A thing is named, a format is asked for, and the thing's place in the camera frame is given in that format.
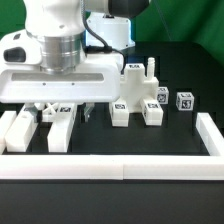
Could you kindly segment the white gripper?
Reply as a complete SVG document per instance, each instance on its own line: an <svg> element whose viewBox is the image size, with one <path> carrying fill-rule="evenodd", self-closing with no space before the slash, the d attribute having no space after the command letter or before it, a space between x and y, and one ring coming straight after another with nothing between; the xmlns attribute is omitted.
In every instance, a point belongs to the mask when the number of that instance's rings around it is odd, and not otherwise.
<svg viewBox="0 0 224 224"><path fill-rule="evenodd" d="M25 30L0 39L0 102L26 103L35 122L34 103L112 102L120 95L122 57L116 53L87 54L78 36L35 37Z"/></svg>

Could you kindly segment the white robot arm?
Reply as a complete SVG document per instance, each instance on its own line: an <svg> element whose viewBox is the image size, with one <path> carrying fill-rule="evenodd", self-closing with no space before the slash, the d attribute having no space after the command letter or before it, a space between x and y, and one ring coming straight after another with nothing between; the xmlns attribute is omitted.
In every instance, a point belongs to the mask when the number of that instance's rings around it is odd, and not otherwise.
<svg viewBox="0 0 224 224"><path fill-rule="evenodd" d="M120 95L124 64L108 44L83 45L90 30L85 13L133 18L151 0L23 0L23 30L0 39L0 102L113 102Z"/></svg>

